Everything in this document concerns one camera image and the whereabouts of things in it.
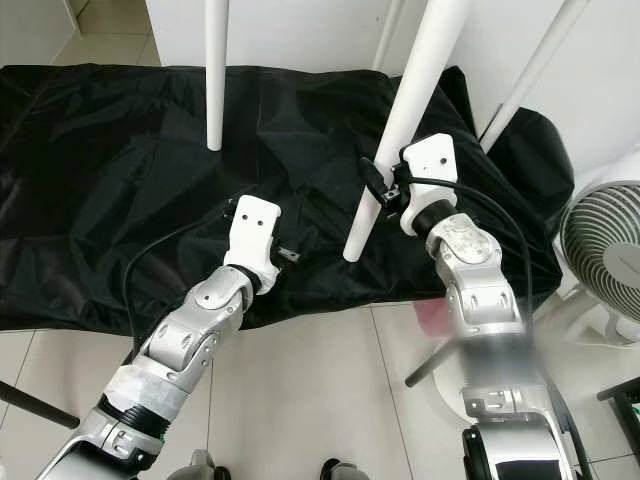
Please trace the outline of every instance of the white metal pole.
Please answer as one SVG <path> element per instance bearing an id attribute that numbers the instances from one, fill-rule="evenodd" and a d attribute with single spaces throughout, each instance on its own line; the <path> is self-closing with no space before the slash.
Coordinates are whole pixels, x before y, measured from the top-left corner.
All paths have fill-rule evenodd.
<path id="1" fill-rule="evenodd" d="M 418 128 L 468 10 L 469 0 L 427 3 L 374 159 L 387 185 L 392 178 L 390 168 L 398 163 L 400 149 L 411 142 Z M 380 205 L 365 188 L 342 253 L 345 260 L 358 261 L 379 212 Z"/>
<path id="2" fill-rule="evenodd" d="M 387 12 L 387 19 L 385 20 L 384 27 L 382 28 L 382 35 L 380 35 L 380 41 L 378 42 L 378 48 L 376 49 L 376 56 L 373 59 L 371 70 L 381 71 L 382 69 L 382 62 L 387 54 L 387 50 L 389 49 L 389 43 L 391 43 L 391 37 L 393 37 L 393 32 L 398 24 L 404 2 L 405 0 L 391 0 L 391 5 L 389 5 L 389 11 Z"/>
<path id="3" fill-rule="evenodd" d="M 205 0 L 207 147 L 222 148 L 224 72 L 227 63 L 229 0 Z"/>
<path id="4" fill-rule="evenodd" d="M 529 63 L 520 74 L 518 81 L 507 96 L 502 106 L 480 137 L 480 145 L 485 152 L 488 152 L 496 142 L 502 131 L 505 129 L 511 118 L 515 115 L 520 104 L 526 97 L 531 87 L 553 58 L 556 50 L 562 45 L 565 37 L 573 27 L 574 23 L 589 3 L 589 0 L 565 0 L 553 22 L 540 40 Z"/>

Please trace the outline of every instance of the black fabric cover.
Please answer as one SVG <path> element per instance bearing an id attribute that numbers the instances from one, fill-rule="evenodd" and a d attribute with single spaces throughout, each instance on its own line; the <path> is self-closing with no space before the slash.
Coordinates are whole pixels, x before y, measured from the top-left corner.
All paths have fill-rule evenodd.
<path id="1" fill-rule="evenodd" d="M 211 218 L 139 264 L 132 291 L 148 327 L 220 265 L 229 229 L 223 204 L 243 193 L 281 206 L 279 239 L 303 255 L 256 299 L 243 328 L 443 294 L 423 242 L 397 223 L 376 225 L 359 263 L 342 259 L 363 190 L 358 158 L 374 156 L 397 82 L 371 71 L 227 72 L 224 149 L 213 153 L 205 147 L 201 68 L 0 70 L 1 329 L 128 334 L 120 285 L 127 262 L 156 238 Z M 520 223 L 539 303 L 561 277 L 550 232 L 572 188 L 562 144 L 550 122 L 525 112 L 535 135 L 519 124 L 490 160 L 470 130 L 464 77 L 447 75 L 446 93 L 436 90 L 416 138 L 452 135 L 460 180 Z M 522 296 L 512 232 L 482 205 L 463 198 L 459 208 L 502 243 L 503 270 Z"/>

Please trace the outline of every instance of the white fan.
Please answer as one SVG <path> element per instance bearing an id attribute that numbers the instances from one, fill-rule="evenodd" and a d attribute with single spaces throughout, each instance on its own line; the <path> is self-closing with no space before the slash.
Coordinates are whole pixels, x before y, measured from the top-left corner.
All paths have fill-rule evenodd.
<path id="1" fill-rule="evenodd" d="M 560 242 L 580 283 L 545 323 L 569 325 L 571 338 L 591 328 L 609 344 L 640 342 L 640 145 L 574 197 Z"/>

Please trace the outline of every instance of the white wall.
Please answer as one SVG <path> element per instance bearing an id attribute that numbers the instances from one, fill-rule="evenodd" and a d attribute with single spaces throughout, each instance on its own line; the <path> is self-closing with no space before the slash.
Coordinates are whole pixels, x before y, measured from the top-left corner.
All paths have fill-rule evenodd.
<path id="1" fill-rule="evenodd" d="M 369 68 L 390 0 L 231 0 L 228 63 Z M 404 0 L 383 70 L 402 72 L 425 0 Z M 481 132 L 562 0 L 475 0 L 451 56 Z M 203 0 L 147 0 L 164 65 L 204 64 Z M 591 0 L 524 106 L 547 115 L 577 173 L 640 140 L 640 0 Z"/>
<path id="2" fill-rule="evenodd" d="M 73 32 L 65 0 L 0 0 L 0 66 L 48 65 Z"/>

